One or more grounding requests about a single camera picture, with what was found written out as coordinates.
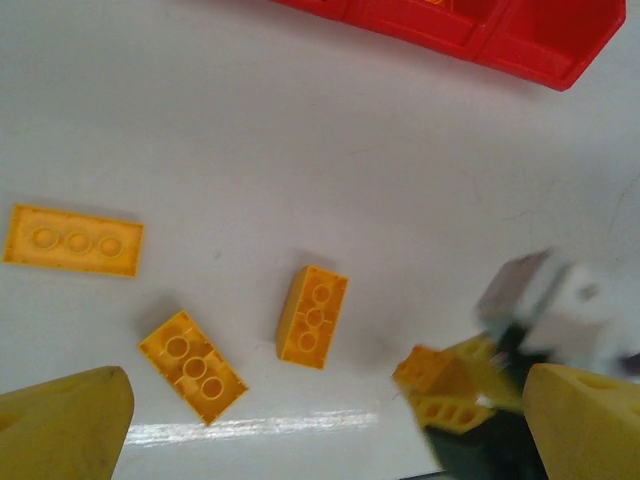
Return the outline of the red three-compartment plastic bin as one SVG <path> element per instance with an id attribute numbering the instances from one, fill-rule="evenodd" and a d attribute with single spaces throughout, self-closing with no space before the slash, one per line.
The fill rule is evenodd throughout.
<path id="1" fill-rule="evenodd" d="M 627 0 L 271 0 L 556 91 L 624 24 Z"/>

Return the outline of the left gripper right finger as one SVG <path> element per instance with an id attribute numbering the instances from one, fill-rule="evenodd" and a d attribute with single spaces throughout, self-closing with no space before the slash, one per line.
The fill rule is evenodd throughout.
<path id="1" fill-rule="evenodd" d="M 549 480 L 640 480 L 640 385 L 536 364 L 523 407 Z"/>

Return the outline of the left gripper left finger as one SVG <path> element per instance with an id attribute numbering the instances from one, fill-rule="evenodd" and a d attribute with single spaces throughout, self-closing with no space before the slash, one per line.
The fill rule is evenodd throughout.
<path id="1" fill-rule="evenodd" d="M 111 480 L 133 411 L 119 366 L 0 394 L 0 480 Z"/>

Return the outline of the yellow sloped lego brick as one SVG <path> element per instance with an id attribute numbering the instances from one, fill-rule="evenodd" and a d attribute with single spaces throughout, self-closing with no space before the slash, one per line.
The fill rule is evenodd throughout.
<path id="1" fill-rule="evenodd" d="M 133 278 L 144 226 L 32 205 L 13 206 L 5 263 Z"/>

